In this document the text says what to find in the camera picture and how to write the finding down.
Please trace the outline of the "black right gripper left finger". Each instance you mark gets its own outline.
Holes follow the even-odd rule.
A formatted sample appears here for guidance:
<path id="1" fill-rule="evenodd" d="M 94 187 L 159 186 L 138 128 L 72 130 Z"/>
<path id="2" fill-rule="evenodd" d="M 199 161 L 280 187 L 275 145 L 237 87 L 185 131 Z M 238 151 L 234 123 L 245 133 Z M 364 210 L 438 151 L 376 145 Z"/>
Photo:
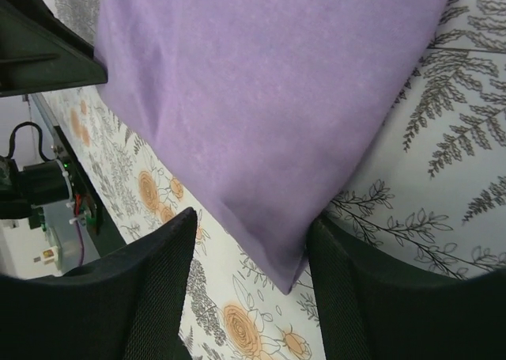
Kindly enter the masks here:
<path id="1" fill-rule="evenodd" d="M 186 359 L 179 326 L 197 214 L 62 276 L 1 277 L 4 359 Z"/>

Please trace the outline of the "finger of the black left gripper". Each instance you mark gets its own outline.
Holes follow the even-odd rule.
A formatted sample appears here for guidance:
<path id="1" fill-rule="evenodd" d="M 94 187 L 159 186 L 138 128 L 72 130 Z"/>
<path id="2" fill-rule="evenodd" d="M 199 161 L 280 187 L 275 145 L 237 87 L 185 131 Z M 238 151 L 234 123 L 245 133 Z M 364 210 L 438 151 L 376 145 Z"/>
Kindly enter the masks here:
<path id="1" fill-rule="evenodd" d="M 1 0 L 1 95 L 105 84 L 94 48 L 57 19 L 43 0 Z"/>

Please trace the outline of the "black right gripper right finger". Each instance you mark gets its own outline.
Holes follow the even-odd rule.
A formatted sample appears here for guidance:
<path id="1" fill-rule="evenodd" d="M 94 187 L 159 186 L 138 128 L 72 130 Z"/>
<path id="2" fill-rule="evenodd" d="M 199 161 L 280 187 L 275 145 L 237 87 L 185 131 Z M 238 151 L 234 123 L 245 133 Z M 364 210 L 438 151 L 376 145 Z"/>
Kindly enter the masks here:
<path id="1" fill-rule="evenodd" d="M 314 220 L 307 250 L 329 359 L 502 359 L 505 271 L 451 279 Z"/>

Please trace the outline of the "purple polo shirt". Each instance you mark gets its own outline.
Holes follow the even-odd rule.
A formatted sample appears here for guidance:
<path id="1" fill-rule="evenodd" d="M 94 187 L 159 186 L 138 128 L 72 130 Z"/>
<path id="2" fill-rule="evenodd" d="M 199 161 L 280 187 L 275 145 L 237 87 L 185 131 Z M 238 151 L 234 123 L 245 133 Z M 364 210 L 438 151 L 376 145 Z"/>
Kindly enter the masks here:
<path id="1" fill-rule="evenodd" d="M 284 294 L 448 0 L 100 0 L 102 101 Z"/>

